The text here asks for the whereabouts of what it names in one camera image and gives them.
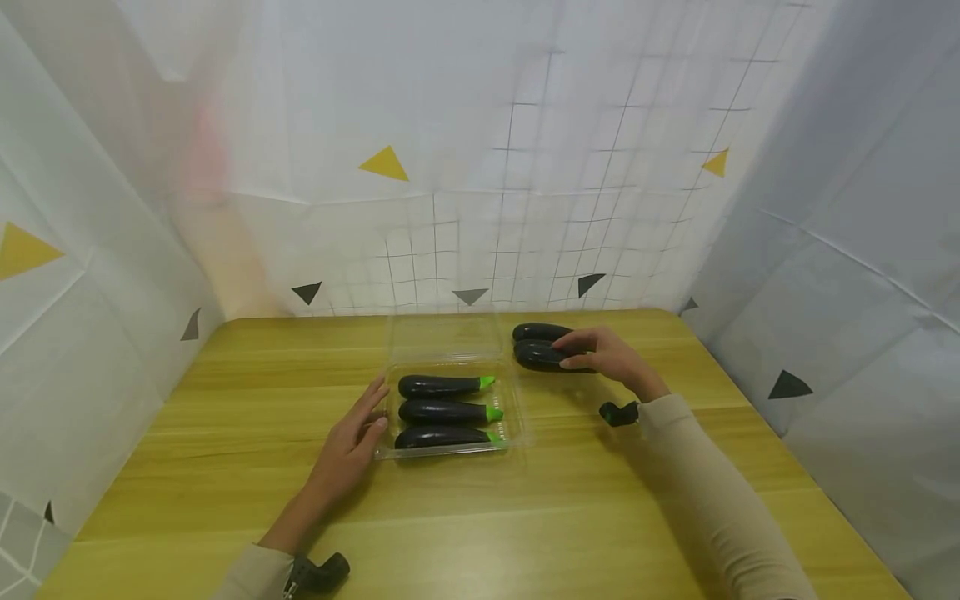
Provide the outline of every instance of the left hand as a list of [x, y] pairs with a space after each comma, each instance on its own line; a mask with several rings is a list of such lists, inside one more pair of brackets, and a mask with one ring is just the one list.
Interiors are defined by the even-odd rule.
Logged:
[[373, 460], [377, 440], [387, 430], [387, 418], [373, 413], [387, 391], [383, 375], [378, 376], [330, 429], [303, 489], [287, 503], [258, 545], [295, 555], [324, 514], [360, 483]]
[[387, 430], [387, 418], [373, 412], [389, 392], [383, 381], [384, 375], [380, 374], [330, 429], [303, 486], [304, 493], [323, 504], [334, 504], [363, 479], [373, 460], [376, 443]]

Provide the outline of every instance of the white wall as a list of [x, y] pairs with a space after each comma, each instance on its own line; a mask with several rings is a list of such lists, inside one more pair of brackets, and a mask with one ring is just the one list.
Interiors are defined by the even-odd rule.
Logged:
[[234, 318], [679, 308], [833, 2], [66, 4], [6, 10]]
[[[222, 316], [2, 14], [0, 82], [0, 592], [20, 594]], [[198, 336], [182, 341], [198, 308]]]
[[958, 19], [844, 6], [684, 312], [918, 600], [960, 588]]

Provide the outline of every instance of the clear plastic container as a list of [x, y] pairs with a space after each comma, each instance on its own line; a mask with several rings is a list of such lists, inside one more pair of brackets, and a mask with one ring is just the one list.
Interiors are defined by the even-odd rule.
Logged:
[[[468, 452], [506, 451], [530, 443], [524, 423], [513, 359], [501, 334], [495, 313], [460, 315], [394, 315], [388, 324], [387, 385], [384, 399], [387, 434], [377, 449], [377, 459], [437, 456]], [[395, 449], [394, 441], [406, 423], [397, 415], [405, 399], [396, 389], [403, 375], [423, 374], [447, 377], [494, 375], [493, 384], [457, 399], [487, 404], [503, 411], [503, 419], [474, 426], [493, 432], [499, 440], [482, 444], [439, 445]]]

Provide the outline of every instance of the right hand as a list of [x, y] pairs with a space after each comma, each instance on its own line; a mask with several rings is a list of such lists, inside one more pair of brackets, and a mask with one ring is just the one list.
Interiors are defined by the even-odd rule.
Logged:
[[563, 360], [564, 369], [593, 369], [619, 381], [641, 402], [651, 402], [670, 394], [660, 374], [647, 364], [626, 342], [608, 327], [577, 329], [553, 343], [566, 352], [589, 352]]

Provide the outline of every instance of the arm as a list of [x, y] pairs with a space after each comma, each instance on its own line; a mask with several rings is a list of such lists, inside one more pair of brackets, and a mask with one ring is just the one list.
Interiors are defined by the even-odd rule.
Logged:
[[387, 395], [377, 377], [347, 415], [330, 429], [317, 463], [257, 545], [251, 545], [230, 568], [213, 600], [280, 600], [301, 551], [317, 525], [338, 500], [363, 479], [387, 420], [376, 414]]
[[592, 350], [561, 363], [595, 369], [640, 401], [640, 423], [706, 534], [737, 600], [812, 600], [816, 592], [759, 496], [707, 436], [682, 396], [633, 348], [606, 328], [579, 329], [554, 347]]

